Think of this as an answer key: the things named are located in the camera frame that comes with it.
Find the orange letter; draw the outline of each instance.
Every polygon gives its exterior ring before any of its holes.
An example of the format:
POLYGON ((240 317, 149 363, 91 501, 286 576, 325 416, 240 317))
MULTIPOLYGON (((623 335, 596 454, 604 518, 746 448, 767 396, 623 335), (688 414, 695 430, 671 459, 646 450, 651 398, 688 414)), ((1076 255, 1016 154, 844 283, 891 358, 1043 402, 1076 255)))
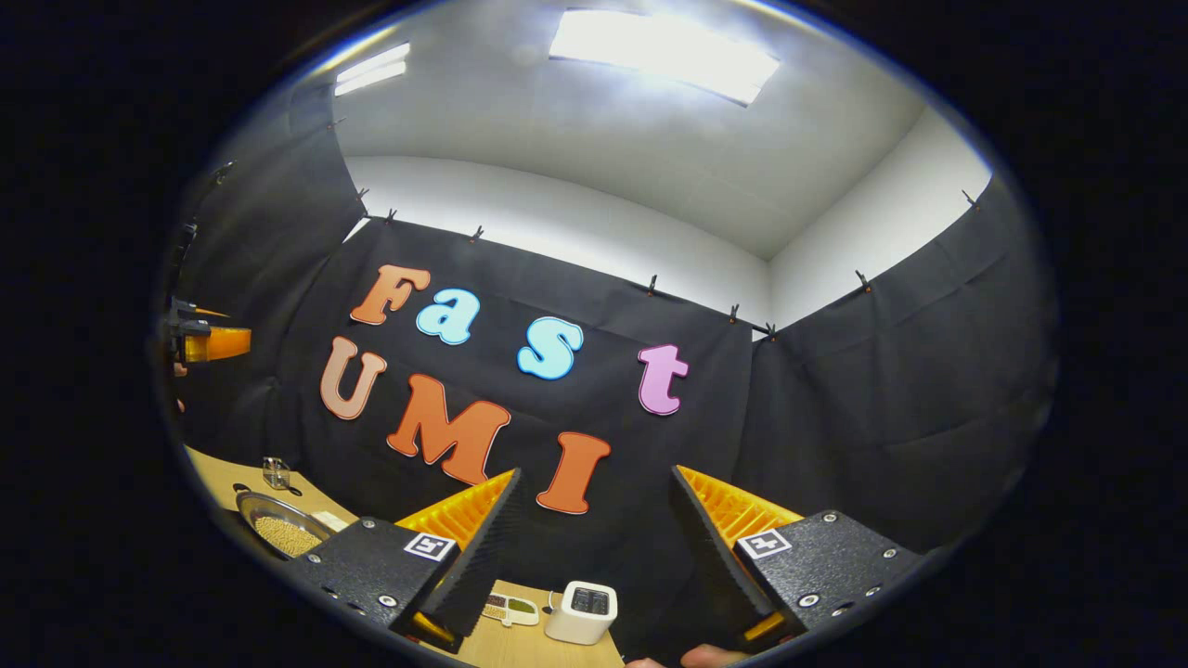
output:
POLYGON ((343 336, 335 336, 330 346, 330 360, 326 363, 326 371, 322 372, 322 403, 342 420, 354 420, 367 405, 371 386, 375 383, 375 377, 387 368, 387 361, 375 353, 364 353, 364 370, 355 382, 355 391, 349 399, 343 399, 339 393, 339 383, 342 382, 347 361, 355 357, 359 348, 343 336))
POLYGON ((487 455, 499 433, 512 414, 491 402, 474 402, 450 421, 446 410, 446 387, 435 378, 422 373, 409 377, 412 397, 404 410, 400 427, 387 437, 387 445, 405 456, 417 456, 413 439, 421 433, 421 449, 425 464, 437 464, 447 450, 457 446, 442 464, 442 472, 468 485, 487 479, 487 455))
POLYGON ((384 322, 387 319, 384 307, 392 302, 388 310, 399 310, 404 305, 404 301, 412 294, 412 289, 405 281, 411 282, 417 290, 424 290, 429 286, 429 272, 423 269, 404 269, 390 264, 379 267, 379 279, 367 292, 364 303, 350 311, 350 320, 367 324, 384 322))
POLYGON ((569 515, 582 515, 590 509, 586 503, 586 487, 594 477, 598 460, 611 454, 611 445, 594 436, 565 431, 557 436, 561 443, 561 464, 552 475, 548 491, 536 496, 536 503, 569 515))

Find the black fabric backdrop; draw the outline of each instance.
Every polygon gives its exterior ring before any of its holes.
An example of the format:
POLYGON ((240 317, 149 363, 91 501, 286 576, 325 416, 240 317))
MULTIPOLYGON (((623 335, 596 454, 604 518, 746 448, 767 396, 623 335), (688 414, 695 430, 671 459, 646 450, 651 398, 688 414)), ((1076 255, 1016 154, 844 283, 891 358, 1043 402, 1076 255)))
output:
POLYGON ((841 510, 916 552, 977 525, 1051 407, 1057 309, 1042 250, 996 176, 871 292, 757 341, 733 481, 802 515, 841 510))
MULTIPOLYGON (((356 513, 397 519, 461 491, 421 456, 393 452, 407 377, 446 386, 455 417, 480 399, 512 414, 486 472, 519 466, 526 493, 548 489, 562 431, 612 447, 590 480, 590 511, 527 504, 527 530, 504 578, 541 588, 573 579, 620 592, 613 634, 627 658, 676 664, 688 648, 729 644, 666 508, 668 468, 684 464, 808 515, 847 512, 923 552, 952 540, 1017 478, 1047 415, 1054 378, 1054 294, 1032 231, 998 179, 936 240, 855 291, 750 344, 745 324, 625 281, 516 248, 364 214, 330 122, 329 90, 261 111, 228 156, 233 175, 202 209, 178 296, 253 329, 249 355, 178 379, 189 445, 258 465, 282 456, 356 513), (378 327, 348 317, 384 264, 431 283, 378 327), (417 313, 444 288, 479 296, 472 338, 447 346, 417 313), (533 320, 586 334, 556 382, 522 373, 533 320), (388 364, 362 416, 327 410, 318 383, 343 335, 388 364), (675 344, 682 409, 646 412, 637 391, 645 347, 675 344)), ((341 386, 349 396, 355 358, 341 386)))
POLYGON ((330 122, 330 88, 277 95, 223 147, 235 166, 198 210, 177 296, 252 329, 252 352, 192 365, 177 386, 194 447, 259 464, 279 341, 318 269, 366 213, 330 122))
MULTIPOLYGON (((330 258, 282 342, 279 391, 267 403, 265 447, 287 453, 297 445, 292 462, 318 489, 353 512, 394 521, 467 487, 441 472, 441 461, 428 466, 421 455, 404 456, 385 441, 409 403, 412 373, 444 385, 451 418, 481 399, 512 414, 494 439, 486 473, 520 467, 525 493, 549 489, 561 459, 561 433, 608 442, 611 454, 596 465, 586 492, 588 512, 567 515, 527 502, 524 530, 504 553, 504 578, 555 591, 575 579, 615 587, 615 642, 623 651, 639 651, 645 634, 697 631, 676 615, 693 562, 666 505, 669 467, 682 462, 729 475, 741 440, 750 342, 751 330, 722 314, 649 297, 615 277, 508 246, 470 244, 450 232, 373 220, 330 258), (364 301, 385 264, 428 270, 430 284, 379 326, 350 320, 350 309, 364 301), (469 290, 481 303, 470 339, 459 346, 416 327, 417 313, 446 288, 469 290), (546 315, 584 332, 573 368, 558 380, 523 373, 516 365, 527 326, 546 315), (353 421, 331 414, 320 396, 337 335, 387 361, 362 415, 353 421), (680 348, 689 372, 672 382, 681 410, 657 416, 639 404, 644 365, 637 355, 664 344, 680 348)), ((340 384, 343 397, 350 396, 360 370, 356 357, 340 384)), ((681 639, 672 651, 687 642, 700 641, 681 639)), ((647 643, 647 650, 655 654, 653 645, 647 643)))

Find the stainless steel bowl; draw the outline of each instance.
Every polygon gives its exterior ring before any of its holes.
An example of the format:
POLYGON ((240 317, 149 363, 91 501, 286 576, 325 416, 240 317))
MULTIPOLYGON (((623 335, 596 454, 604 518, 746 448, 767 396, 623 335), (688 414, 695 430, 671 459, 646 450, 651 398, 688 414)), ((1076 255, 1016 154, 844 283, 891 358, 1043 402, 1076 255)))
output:
MULTIPOLYGON (((297 527, 320 541, 326 541, 334 535, 334 530, 326 524, 322 524, 317 519, 305 515, 296 508, 266 494, 258 492, 240 492, 235 496, 235 505, 239 506, 239 513, 244 516, 244 519, 247 521, 247 525, 251 527, 253 531, 255 531, 257 519, 261 517, 273 517, 297 527)), ((291 559, 272 543, 268 543, 268 547, 285 559, 291 559)))

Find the white wall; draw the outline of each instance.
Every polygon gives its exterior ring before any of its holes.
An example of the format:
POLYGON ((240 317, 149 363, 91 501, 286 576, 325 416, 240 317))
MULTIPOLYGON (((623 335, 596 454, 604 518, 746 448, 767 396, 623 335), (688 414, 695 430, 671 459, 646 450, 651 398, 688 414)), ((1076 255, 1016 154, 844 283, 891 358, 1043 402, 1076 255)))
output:
POLYGON ((776 326, 786 327, 920 250, 969 207, 991 170, 930 108, 853 189, 771 260, 776 326))
POLYGON ((707 232, 626 200, 523 171, 434 158, 346 158, 372 215, 473 234, 611 273, 762 323, 767 263, 707 232))

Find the white device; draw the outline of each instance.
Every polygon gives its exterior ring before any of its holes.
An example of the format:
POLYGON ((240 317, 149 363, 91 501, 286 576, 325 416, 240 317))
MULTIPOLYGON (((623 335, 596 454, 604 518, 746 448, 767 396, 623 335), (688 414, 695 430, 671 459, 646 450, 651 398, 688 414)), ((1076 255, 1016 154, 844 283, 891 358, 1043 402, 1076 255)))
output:
POLYGON ((619 600, 614 590, 574 580, 552 609, 544 635, 567 643, 594 644, 618 616, 619 600))

